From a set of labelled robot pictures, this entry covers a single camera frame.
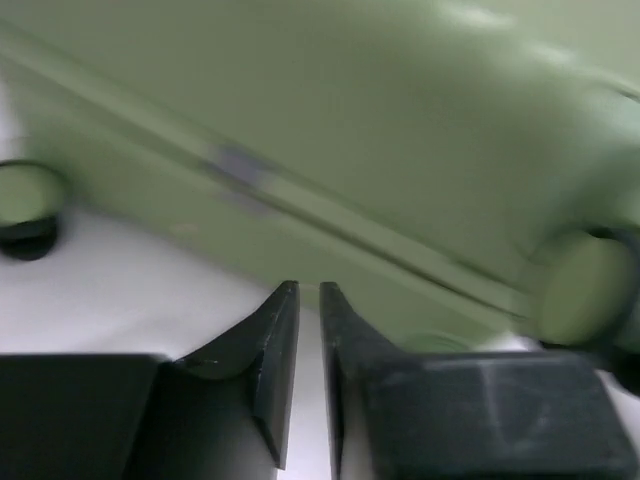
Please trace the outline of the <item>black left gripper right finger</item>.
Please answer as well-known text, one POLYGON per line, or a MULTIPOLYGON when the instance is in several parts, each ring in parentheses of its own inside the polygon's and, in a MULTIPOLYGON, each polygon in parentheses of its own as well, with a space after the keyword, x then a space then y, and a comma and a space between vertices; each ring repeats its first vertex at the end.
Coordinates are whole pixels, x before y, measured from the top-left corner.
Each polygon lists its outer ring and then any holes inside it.
POLYGON ((336 479, 635 479, 639 457, 572 353, 407 352, 320 288, 336 479))

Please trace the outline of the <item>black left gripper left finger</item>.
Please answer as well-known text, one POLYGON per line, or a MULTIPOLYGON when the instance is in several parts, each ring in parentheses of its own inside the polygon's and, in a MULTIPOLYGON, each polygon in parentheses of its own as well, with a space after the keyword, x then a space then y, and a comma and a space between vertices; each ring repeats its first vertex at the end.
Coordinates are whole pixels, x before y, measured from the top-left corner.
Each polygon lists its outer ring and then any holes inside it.
POLYGON ((272 479, 286 462, 299 287, 177 360, 1 358, 5 479, 272 479))

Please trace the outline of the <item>green hard-shell suitcase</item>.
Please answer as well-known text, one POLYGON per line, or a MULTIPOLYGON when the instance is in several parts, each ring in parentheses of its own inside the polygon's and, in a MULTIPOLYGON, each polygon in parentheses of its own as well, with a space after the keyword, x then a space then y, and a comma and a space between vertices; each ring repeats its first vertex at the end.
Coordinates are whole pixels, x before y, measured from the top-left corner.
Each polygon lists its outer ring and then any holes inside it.
POLYGON ((419 347, 598 350, 637 300, 639 91, 469 1, 5 1, 25 156, 419 347))

